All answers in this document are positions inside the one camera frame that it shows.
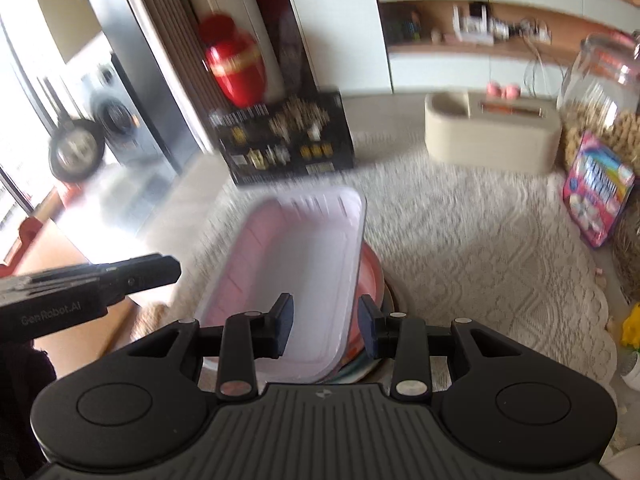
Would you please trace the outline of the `red rectangular tray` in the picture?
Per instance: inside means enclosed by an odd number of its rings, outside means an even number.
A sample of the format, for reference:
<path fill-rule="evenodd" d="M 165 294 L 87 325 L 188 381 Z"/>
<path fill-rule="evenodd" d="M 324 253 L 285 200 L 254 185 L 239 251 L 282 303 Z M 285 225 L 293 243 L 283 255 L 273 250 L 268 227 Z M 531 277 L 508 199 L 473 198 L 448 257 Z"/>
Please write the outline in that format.
<path fill-rule="evenodd" d="M 384 294 L 378 259 L 363 245 L 367 203 L 347 186 L 267 196 L 246 215 L 196 309 L 203 326 L 268 311 L 288 292 L 293 326 L 283 356 L 256 361 L 262 382 L 321 382 L 363 354 L 357 299 Z"/>

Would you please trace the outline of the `red lidded jar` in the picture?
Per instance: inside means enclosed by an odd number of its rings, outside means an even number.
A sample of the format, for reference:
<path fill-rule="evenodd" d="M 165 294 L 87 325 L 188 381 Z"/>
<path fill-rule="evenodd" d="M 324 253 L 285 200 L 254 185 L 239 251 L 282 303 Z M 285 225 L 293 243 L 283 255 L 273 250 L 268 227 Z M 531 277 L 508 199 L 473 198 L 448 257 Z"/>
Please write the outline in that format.
<path fill-rule="evenodd" d="M 267 75 L 262 52 L 248 32 L 225 13 L 212 13 L 198 24 L 209 71 L 224 95 L 239 108 L 262 102 Z"/>

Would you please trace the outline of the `large glass peanut jar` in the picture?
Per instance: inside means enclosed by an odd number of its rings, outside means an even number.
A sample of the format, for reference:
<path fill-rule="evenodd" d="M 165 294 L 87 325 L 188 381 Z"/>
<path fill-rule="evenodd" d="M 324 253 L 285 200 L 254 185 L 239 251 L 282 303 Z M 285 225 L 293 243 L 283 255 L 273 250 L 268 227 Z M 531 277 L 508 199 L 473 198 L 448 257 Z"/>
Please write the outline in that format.
<path fill-rule="evenodd" d="M 639 170 L 639 35 L 592 34 L 580 43 L 556 100 L 560 162 L 570 168 L 582 134 L 593 133 Z"/>

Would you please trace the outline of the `white floral plate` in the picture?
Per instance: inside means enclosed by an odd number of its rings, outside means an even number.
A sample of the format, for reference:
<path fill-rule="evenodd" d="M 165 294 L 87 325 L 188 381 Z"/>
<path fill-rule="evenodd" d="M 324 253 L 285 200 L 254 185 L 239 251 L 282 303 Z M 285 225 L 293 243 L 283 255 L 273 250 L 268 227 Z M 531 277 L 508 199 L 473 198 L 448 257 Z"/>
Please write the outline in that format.
<path fill-rule="evenodd" d="M 329 385 L 349 385 L 361 382 L 373 373 L 380 365 L 381 360 L 371 359 L 367 352 L 362 350 L 331 378 L 326 380 Z"/>

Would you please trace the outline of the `black tea package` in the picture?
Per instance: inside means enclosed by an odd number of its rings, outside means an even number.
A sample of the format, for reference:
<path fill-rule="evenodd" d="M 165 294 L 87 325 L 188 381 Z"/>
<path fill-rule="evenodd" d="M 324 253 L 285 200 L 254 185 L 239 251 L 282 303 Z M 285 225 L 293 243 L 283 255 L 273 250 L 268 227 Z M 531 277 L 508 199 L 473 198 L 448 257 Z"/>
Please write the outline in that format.
<path fill-rule="evenodd" d="M 292 94 L 209 114 L 215 140 L 237 185 L 293 179 L 355 167 L 355 149 L 337 90 Z"/>

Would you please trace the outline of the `black frying pan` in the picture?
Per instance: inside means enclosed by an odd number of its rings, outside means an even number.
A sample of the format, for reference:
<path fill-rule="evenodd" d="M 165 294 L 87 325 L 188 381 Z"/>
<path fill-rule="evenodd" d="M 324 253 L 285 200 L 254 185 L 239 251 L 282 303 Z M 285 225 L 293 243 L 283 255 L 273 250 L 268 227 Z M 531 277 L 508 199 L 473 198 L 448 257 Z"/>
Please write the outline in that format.
<path fill-rule="evenodd" d="M 100 169 L 105 147 L 105 129 L 94 120 L 73 118 L 68 114 L 48 78 L 43 88 L 58 115 L 58 126 L 49 142 L 52 174 L 65 184 L 81 184 Z"/>

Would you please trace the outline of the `yellow rubber duck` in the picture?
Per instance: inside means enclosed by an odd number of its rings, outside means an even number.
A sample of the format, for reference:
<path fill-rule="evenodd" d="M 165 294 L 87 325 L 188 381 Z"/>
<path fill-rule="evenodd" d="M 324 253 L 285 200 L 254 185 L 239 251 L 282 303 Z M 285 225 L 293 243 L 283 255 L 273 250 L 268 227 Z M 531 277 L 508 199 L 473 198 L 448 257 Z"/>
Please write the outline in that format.
<path fill-rule="evenodd" d="M 640 349 L 640 304 L 637 302 L 624 319 L 620 343 L 624 347 Z"/>

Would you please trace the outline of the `cream bowl yellow rim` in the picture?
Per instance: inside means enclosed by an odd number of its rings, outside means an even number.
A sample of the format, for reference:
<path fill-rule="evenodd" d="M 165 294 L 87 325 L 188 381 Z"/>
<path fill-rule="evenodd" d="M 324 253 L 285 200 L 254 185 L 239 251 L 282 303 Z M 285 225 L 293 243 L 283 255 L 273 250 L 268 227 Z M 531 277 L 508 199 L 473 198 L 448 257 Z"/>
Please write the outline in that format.
<path fill-rule="evenodd" d="M 392 289 L 390 288 L 390 284 L 388 284 L 388 281 L 384 281 L 384 294 L 383 294 L 381 311 L 385 315 L 391 315 L 394 313 L 401 312 L 396 302 L 396 296 L 392 291 Z"/>

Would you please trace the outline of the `white router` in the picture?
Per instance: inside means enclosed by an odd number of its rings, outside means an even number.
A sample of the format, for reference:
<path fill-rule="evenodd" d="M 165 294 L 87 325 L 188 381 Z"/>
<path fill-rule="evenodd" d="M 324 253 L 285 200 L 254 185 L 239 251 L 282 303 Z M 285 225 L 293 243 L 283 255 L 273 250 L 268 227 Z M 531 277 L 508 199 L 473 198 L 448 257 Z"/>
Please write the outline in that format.
<path fill-rule="evenodd" d="M 480 15 L 464 15 L 460 6 L 452 7 L 454 36 L 462 44 L 493 46 L 510 39 L 509 25 L 489 15 L 486 4 L 480 5 Z"/>

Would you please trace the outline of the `green toy tractor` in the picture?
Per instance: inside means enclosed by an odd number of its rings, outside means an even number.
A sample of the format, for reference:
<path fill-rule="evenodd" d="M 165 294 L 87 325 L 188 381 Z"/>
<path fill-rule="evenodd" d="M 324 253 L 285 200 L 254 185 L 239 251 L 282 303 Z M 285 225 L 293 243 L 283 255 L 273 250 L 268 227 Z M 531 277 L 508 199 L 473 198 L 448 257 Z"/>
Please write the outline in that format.
<path fill-rule="evenodd" d="M 387 20 L 387 32 L 390 44 L 419 42 L 422 39 L 422 20 L 418 9 L 414 6 L 394 9 Z"/>

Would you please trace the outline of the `beige tissue box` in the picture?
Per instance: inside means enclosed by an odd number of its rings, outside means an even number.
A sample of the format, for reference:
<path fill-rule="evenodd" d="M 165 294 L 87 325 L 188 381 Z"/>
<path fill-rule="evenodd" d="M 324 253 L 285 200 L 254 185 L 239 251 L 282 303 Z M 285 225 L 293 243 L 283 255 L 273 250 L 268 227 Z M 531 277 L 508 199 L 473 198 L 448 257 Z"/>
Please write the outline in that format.
<path fill-rule="evenodd" d="M 424 142 L 438 162 L 542 176 L 555 165 L 561 118 L 549 100 L 476 91 L 425 96 Z"/>

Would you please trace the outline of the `pink bow ornament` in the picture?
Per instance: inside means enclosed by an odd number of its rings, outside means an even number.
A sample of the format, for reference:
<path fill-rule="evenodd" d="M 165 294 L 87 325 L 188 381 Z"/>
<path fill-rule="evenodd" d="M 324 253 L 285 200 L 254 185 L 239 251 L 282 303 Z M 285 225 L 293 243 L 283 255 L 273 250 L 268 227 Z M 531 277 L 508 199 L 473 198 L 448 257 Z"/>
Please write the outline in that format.
<path fill-rule="evenodd" d="M 489 81 L 486 86 L 486 94 L 490 98 L 503 100 L 517 100 L 521 96 L 521 87 L 518 84 L 498 84 L 495 81 Z"/>

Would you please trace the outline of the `white lace tablecloth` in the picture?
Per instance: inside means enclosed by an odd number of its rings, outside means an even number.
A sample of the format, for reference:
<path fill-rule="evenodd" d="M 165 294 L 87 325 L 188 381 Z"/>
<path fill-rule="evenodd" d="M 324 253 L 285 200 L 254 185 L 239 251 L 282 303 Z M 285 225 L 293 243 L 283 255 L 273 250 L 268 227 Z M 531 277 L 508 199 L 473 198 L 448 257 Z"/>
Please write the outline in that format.
<path fill-rule="evenodd" d="M 465 316 L 602 385 L 617 349 L 593 258 L 568 218 L 562 177 L 434 162 L 416 130 L 359 131 L 357 166 L 323 177 L 236 186 L 227 182 L 190 233 L 182 275 L 167 302 L 134 321 L 142 337 L 191 314 L 226 260 L 250 208 L 293 188 L 346 185 L 367 202 L 364 238 L 432 324 Z"/>

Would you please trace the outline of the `white toy microphone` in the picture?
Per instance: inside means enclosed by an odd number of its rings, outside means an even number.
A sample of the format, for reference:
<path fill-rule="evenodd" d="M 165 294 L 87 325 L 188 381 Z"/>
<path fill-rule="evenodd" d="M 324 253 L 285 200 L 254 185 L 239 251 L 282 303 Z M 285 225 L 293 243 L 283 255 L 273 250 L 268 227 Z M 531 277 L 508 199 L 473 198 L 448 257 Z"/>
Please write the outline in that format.
<path fill-rule="evenodd" d="M 638 350 L 626 354 L 620 361 L 620 377 L 629 388 L 640 391 L 640 353 Z"/>

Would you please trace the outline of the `glass sunflower seed jar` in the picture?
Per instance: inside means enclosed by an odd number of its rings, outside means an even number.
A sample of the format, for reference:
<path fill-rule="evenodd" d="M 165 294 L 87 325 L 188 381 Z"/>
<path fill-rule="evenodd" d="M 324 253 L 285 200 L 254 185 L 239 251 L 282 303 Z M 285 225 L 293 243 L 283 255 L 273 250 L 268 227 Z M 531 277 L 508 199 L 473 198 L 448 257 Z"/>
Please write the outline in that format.
<path fill-rule="evenodd" d="M 632 304 L 639 301 L 640 295 L 639 224 L 639 192 L 634 191 L 618 219 L 612 241 L 612 257 L 620 288 Z"/>

